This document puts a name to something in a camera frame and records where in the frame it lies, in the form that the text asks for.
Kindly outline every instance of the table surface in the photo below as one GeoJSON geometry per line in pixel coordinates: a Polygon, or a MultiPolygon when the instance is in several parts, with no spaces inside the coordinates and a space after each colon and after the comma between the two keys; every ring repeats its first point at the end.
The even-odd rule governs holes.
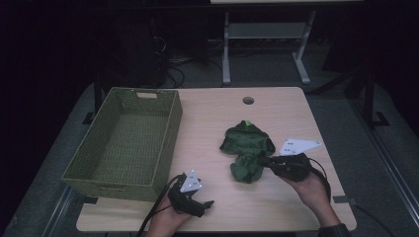
{"type": "MultiPolygon", "coordinates": [[[[267,132],[277,153],[287,138],[322,142],[305,154],[324,167],[332,196],[344,196],[338,176],[323,143],[305,95],[299,88],[219,88],[178,90],[183,117],[170,178],[194,169],[203,188],[193,198],[215,200],[202,218],[194,217],[180,231],[305,231],[319,227],[315,215],[296,192],[269,169],[253,184],[238,183],[229,165],[236,156],[219,150],[225,132],[242,120],[250,120],[267,132]],[[253,105],[245,105],[252,97],[253,105]]],[[[85,203],[77,221],[80,231],[137,231],[153,203],[99,198],[85,203]]],[[[356,220],[347,203],[332,206],[348,228],[356,220]]]]}

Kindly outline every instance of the crumpled green fabric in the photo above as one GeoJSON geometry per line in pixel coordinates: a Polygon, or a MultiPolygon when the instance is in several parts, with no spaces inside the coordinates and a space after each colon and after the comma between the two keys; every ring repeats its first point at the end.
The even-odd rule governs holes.
{"type": "Polygon", "coordinates": [[[230,165],[231,174],[236,181],[249,184],[262,176],[263,167],[258,164],[258,155],[265,152],[270,156],[276,150],[269,135],[248,120],[229,128],[219,149],[229,155],[238,154],[230,165]]]}
{"type": "Polygon", "coordinates": [[[258,164],[258,156],[248,154],[237,157],[230,171],[236,181],[251,184],[261,178],[263,167],[258,164]]]}

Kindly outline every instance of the white tag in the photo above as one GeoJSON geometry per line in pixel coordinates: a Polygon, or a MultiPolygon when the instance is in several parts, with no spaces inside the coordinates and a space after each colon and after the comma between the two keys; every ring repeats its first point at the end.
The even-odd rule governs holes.
{"type": "Polygon", "coordinates": [[[189,175],[186,177],[186,180],[181,187],[181,193],[186,193],[189,191],[196,191],[202,188],[203,185],[201,185],[200,181],[197,178],[197,175],[195,174],[195,171],[192,170],[189,172],[189,175]]]}
{"type": "Polygon", "coordinates": [[[288,138],[280,150],[280,156],[298,155],[320,145],[320,141],[288,138]]]}

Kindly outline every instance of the person's arm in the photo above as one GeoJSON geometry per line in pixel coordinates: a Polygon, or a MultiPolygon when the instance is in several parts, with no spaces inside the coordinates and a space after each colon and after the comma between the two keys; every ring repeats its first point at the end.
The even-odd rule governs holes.
{"type": "Polygon", "coordinates": [[[310,173],[301,182],[283,180],[295,189],[302,203],[308,206],[317,217],[320,223],[319,236],[351,236],[345,224],[342,224],[336,215],[327,197],[326,189],[316,175],[310,173]]]}
{"type": "Polygon", "coordinates": [[[157,207],[158,212],[151,219],[147,237],[170,237],[183,223],[191,218],[190,214],[178,213],[172,206],[167,206],[170,206],[170,200],[166,196],[157,207]]]}

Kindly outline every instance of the sleeve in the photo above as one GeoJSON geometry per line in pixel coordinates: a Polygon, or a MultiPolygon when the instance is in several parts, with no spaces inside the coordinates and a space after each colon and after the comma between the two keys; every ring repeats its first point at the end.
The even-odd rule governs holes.
{"type": "Polygon", "coordinates": [[[319,237],[351,237],[345,224],[338,224],[318,229],[319,237]]]}

